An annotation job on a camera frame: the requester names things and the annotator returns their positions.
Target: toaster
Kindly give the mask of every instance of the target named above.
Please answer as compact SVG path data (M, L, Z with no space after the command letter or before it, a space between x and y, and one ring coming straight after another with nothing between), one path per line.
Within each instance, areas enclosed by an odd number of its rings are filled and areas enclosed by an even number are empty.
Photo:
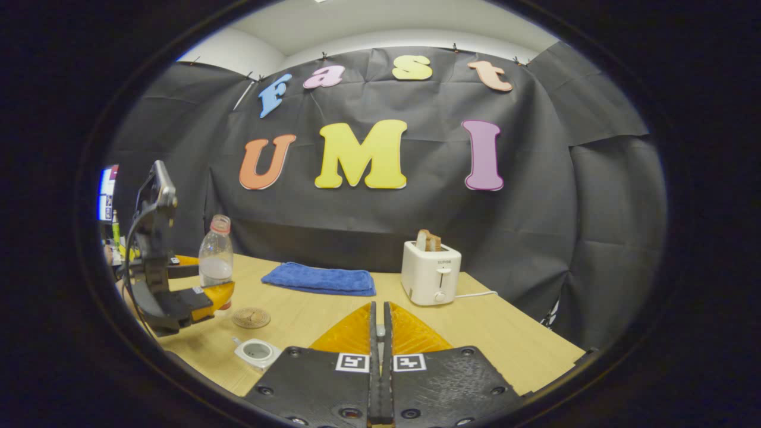
M442 244L441 251L424 251L415 241L404 243L402 287L412 303L443 305L457 294L462 255Z

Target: pink letter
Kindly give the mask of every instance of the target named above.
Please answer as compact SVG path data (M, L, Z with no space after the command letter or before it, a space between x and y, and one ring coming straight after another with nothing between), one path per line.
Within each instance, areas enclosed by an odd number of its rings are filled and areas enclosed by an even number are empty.
M470 134L470 175L465 178L465 185L472 190L500 190L505 182L497 174L499 126L466 120L463 128Z
M312 76L314 77L308 78L307 81L304 82L304 87L306 89L312 89L318 86L327 88L328 86L337 85L341 83L341 75L344 70L346 70L346 68L342 65L329 65L323 67L312 73Z

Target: wooden table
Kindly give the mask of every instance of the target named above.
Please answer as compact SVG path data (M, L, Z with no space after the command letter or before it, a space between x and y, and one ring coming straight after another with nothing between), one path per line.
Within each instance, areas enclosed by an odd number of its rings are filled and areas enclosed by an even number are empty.
M398 273L372 273L377 295L323 295L262 284L280 263L234 256L232 307L209 321L158 338L161 346L194 369L240 396L261 375L233 353L237 337L272 343L281 350L309 347L320 335L355 309L375 301L377 322L383 302L394 302L436 330L453 347L478 347L518 394L536 391L568 371L584 351L547 330L496 294L455 299L442 306L417 306L404 293ZM170 289L198 285L198 277L172 279ZM488 291L467 273L460 273L457 294ZM233 324L232 312L244 307L267 310L272 320L258 329Z

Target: water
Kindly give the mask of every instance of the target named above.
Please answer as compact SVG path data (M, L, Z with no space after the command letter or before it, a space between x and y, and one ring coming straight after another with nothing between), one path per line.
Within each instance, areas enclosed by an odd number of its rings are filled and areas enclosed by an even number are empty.
M233 267L222 259L207 257L199 262L201 286L217 286L229 283L233 277Z

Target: blue towel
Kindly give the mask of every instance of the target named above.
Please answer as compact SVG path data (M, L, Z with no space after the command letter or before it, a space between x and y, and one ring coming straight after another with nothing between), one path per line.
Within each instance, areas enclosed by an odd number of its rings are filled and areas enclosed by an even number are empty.
M375 282L367 270L317 269L288 262L267 273L262 282L320 294L375 295Z

